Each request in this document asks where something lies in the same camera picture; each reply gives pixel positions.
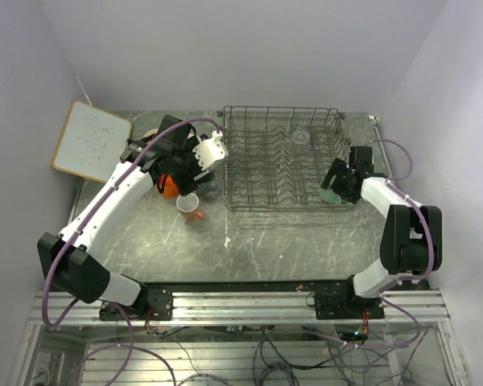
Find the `orange enamel mug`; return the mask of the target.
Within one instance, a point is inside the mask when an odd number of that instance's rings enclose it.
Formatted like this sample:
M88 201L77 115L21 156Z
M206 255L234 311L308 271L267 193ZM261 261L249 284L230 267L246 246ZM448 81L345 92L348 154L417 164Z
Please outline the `orange enamel mug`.
M162 197L170 199L180 194L179 188L170 175L162 175L155 185Z

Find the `blue printed mug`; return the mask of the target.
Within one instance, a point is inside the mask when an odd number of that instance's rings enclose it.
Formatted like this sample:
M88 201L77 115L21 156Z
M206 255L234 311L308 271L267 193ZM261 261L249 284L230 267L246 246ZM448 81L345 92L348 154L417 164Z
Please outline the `blue printed mug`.
M208 183L204 183L200 185L195 191L195 194L199 198L202 198L208 194L216 193L217 189L218 189L217 183L215 181L210 181Z

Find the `salmon printed mug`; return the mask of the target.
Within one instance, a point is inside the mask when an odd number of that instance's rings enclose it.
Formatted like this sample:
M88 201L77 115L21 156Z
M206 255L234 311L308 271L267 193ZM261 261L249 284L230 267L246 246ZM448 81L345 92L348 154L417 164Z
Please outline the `salmon printed mug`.
M180 195L176 198L176 207L187 221L204 220L205 215L200 210L200 199L194 194Z

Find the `clear glass cup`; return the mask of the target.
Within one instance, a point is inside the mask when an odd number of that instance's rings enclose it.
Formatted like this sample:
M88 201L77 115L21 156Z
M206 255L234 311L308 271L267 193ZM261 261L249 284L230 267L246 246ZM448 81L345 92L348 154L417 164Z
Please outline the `clear glass cup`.
M292 154L306 154L310 150L311 135L302 127L294 128L291 131L290 149Z

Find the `light pink mug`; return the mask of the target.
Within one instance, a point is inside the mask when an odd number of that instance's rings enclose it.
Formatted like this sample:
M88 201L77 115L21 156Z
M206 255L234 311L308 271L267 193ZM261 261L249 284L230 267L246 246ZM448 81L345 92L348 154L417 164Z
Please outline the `light pink mug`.
M144 142L150 142L154 137L157 136L157 134L158 129L151 129L143 135L142 140Z

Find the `mint green mug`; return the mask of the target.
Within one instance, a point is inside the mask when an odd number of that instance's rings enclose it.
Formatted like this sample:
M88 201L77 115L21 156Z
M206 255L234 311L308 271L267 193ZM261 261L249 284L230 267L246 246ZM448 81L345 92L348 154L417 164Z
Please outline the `mint green mug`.
M325 203L331 205L340 205L343 203L343 199L329 187L319 187L319 196Z

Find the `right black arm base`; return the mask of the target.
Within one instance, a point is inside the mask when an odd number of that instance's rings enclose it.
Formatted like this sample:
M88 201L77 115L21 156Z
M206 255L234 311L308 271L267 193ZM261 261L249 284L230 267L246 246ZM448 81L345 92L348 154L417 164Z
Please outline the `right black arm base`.
M378 298L361 298L351 285L339 285L307 295L306 305L317 320L382 319L385 314Z

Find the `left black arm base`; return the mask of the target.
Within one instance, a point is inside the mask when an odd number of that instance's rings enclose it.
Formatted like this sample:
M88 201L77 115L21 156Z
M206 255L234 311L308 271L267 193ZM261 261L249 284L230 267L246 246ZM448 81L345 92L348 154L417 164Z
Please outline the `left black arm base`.
M165 285L113 280L98 300L102 321L120 320L122 311L133 320L169 321L174 298Z

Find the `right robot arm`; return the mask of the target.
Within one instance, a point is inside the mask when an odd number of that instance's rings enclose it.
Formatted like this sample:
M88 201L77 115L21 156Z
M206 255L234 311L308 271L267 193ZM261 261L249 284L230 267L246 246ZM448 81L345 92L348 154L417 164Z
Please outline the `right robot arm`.
M367 298L405 281L421 281L442 264L442 211L412 199L394 178L374 168L371 146L353 146L349 159L335 158L319 186L320 198L330 204L364 200L385 218L379 258L349 280L340 296L340 312L356 318L367 308Z

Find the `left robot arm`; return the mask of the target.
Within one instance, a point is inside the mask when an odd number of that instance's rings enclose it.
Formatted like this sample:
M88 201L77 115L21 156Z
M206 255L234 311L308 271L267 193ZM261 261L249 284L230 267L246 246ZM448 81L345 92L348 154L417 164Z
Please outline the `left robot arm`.
M129 140L118 164L88 206L65 228L44 233L37 244L45 283L85 303L103 300L119 304L127 318L139 319L148 308L144 284L109 271L98 260L103 243L134 205L162 180L173 179L188 197L213 179L212 168L228 154L223 129L196 132L195 118L165 116L160 127L137 141Z

